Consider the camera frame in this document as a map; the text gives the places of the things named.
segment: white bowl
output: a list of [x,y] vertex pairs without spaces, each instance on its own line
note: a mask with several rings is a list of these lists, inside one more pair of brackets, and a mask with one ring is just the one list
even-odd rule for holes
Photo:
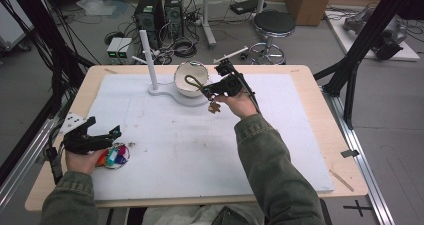
[[174,74],[174,82],[178,92],[187,97],[197,97],[202,95],[199,88],[188,84],[185,81],[185,76],[191,75],[195,77],[202,85],[206,85],[209,81],[208,69],[200,62],[185,62],[178,66]]

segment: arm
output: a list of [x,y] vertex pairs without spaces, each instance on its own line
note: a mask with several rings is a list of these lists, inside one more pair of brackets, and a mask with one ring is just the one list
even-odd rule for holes
[[78,155],[66,151],[68,171],[44,201],[40,224],[97,224],[90,175],[102,152]]
[[235,126],[240,160],[270,224],[325,224],[318,195],[291,164],[280,134],[257,114],[248,95],[216,100],[241,118]]

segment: black stool seat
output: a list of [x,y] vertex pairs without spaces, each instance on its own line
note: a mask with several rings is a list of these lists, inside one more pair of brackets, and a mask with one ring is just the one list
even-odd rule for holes
[[278,11],[264,11],[255,16],[255,25],[264,33],[285,35],[296,27],[294,17],[288,13]]

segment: desk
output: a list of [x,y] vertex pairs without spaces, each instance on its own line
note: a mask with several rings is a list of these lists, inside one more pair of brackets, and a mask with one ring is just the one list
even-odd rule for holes
[[[177,66],[157,66],[157,74],[172,74]],[[215,74],[214,66],[207,66],[211,74]],[[325,163],[330,169],[331,179],[335,190],[331,193],[319,194],[320,197],[363,196],[368,193],[356,163],[352,157],[343,158],[340,152],[348,149],[347,144],[325,102],[312,74],[306,66],[278,66],[278,65],[244,65],[236,66],[239,72],[245,74],[290,74],[305,113],[310,121],[315,138],[320,146]],[[96,98],[102,79],[106,74],[148,74],[147,66],[95,66],[92,67],[84,80],[70,111],[86,116],[91,104]],[[62,137],[58,137],[55,146],[58,146]],[[44,199],[53,190],[54,182],[49,164],[45,163],[28,199],[25,207],[29,211],[40,211]],[[149,199],[131,201],[113,201],[97,203],[98,207],[135,207],[160,206],[181,204],[216,204],[254,202],[253,195],[249,196],[218,196],[196,197],[181,199]]]

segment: computer tower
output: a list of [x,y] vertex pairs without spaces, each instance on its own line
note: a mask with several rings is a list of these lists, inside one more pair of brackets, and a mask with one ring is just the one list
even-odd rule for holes
[[184,20],[183,20],[183,1],[182,0],[165,0],[165,16],[168,37],[178,38],[184,36]]
[[162,0],[140,0],[134,12],[139,30],[146,30],[150,47],[159,49],[165,38],[165,14]]

